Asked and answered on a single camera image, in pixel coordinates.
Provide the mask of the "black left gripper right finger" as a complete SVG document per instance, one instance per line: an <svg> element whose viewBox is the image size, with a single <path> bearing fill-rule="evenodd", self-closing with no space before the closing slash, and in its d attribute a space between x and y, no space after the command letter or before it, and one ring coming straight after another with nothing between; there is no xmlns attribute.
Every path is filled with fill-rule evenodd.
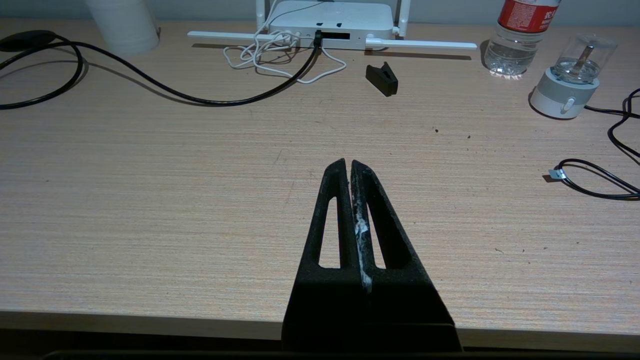
<svg viewBox="0 0 640 360"><path fill-rule="evenodd" d="M455 322L372 168L354 160L350 187L365 292L361 333L381 352L460 352Z"/></svg>

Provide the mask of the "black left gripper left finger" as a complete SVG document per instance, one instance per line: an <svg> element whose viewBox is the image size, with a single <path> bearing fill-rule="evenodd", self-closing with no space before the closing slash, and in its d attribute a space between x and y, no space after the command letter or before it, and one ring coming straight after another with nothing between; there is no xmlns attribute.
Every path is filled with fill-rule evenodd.
<svg viewBox="0 0 640 360"><path fill-rule="evenodd" d="M336 200L339 267L320 265L329 203ZM354 349L364 300L361 261L347 179L346 161L325 169L307 238L282 323L281 343L288 352L345 352Z"/></svg>

